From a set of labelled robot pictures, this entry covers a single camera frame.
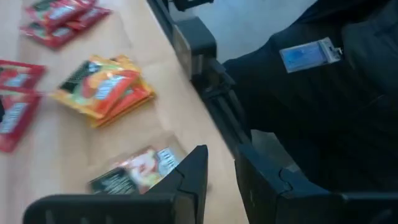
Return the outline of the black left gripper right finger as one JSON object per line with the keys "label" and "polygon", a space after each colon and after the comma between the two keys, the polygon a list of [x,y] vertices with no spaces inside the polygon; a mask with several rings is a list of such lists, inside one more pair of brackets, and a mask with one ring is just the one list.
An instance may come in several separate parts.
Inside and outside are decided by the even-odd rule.
{"label": "black left gripper right finger", "polygon": [[329,223],[329,192],[259,154],[238,146],[236,178],[250,223]]}

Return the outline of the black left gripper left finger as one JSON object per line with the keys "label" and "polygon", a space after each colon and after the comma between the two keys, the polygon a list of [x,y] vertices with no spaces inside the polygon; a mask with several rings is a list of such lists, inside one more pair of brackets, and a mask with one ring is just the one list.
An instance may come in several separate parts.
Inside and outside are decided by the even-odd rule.
{"label": "black left gripper left finger", "polygon": [[173,171],[152,187],[148,193],[176,193],[193,199],[195,224],[203,224],[208,187],[208,148],[194,148]]}

